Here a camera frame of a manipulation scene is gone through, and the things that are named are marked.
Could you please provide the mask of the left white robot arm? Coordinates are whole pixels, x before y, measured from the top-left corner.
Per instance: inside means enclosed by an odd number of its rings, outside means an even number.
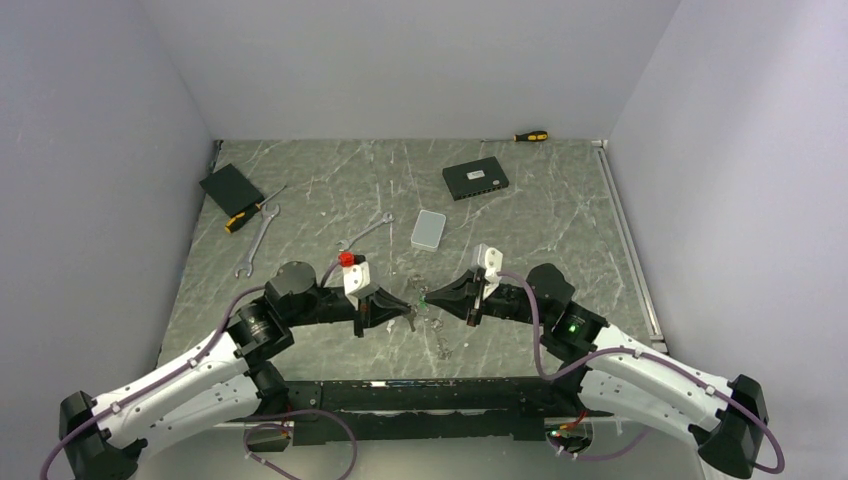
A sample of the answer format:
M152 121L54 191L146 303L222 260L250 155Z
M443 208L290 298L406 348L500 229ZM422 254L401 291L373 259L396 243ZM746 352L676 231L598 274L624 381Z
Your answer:
M411 305L371 277L364 256L343 284L321 284L314 268L292 261L262 287L233 300L197 345L147 375L97 396L83 391L60 404L60 441L77 479L129 479L142 459L218 423L272 420L294 407L271 363L294 343L293 328L350 322L353 333L411 313Z

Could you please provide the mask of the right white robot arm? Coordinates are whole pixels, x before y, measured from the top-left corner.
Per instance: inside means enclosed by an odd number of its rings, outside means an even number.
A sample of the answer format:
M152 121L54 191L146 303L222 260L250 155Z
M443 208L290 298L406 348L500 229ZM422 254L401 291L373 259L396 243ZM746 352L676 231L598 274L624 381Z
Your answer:
M470 326L485 317L531 325L537 373L564 415L603 412L638 422L683 441L734 478L784 471L759 382L687 366L579 305L574 294L564 275L545 263L525 277L472 268L424 301Z

